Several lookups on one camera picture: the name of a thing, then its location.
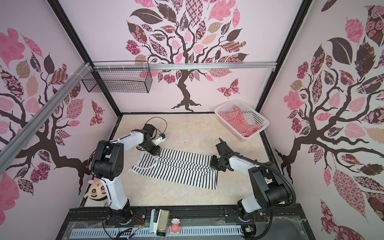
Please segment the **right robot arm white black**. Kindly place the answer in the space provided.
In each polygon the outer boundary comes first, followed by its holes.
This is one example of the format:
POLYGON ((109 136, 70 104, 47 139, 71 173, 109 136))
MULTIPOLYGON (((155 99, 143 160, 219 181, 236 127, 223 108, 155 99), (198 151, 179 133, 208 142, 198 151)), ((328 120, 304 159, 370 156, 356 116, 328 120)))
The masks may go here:
POLYGON ((232 150, 220 139, 216 145, 210 167, 217 171, 238 171, 250 178, 253 193, 237 203, 237 214, 241 220, 248 220, 257 212, 275 208, 290 208, 296 204, 297 196, 293 186, 273 162, 261 163, 251 160, 232 150))

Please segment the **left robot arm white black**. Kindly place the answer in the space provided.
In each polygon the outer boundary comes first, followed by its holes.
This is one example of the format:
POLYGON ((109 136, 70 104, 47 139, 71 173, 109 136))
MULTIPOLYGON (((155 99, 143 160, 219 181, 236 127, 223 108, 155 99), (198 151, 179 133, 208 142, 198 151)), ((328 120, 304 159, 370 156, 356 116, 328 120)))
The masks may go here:
POLYGON ((98 142, 92 154, 91 172, 101 180, 108 199, 107 209, 110 216, 120 221, 129 221, 132 217, 130 203, 126 197, 121 180, 124 169, 124 153, 139 147, 151 156, 159 156, 160 143, 164 142, 164 133, 156 134, 156 128, 145 124, 143 129, 134 129, 120 139, 98 142))

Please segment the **black white striped tank top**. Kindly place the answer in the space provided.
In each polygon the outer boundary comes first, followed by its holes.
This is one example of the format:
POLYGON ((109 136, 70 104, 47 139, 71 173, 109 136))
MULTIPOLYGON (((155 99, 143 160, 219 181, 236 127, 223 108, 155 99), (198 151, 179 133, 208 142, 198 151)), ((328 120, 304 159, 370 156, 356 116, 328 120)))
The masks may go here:
POLYGON ((158 156, 143 153, 129 171, 172 183, 215 190, 218 171, 211 168, 211 160, 208 155, 161 149, 158 156))

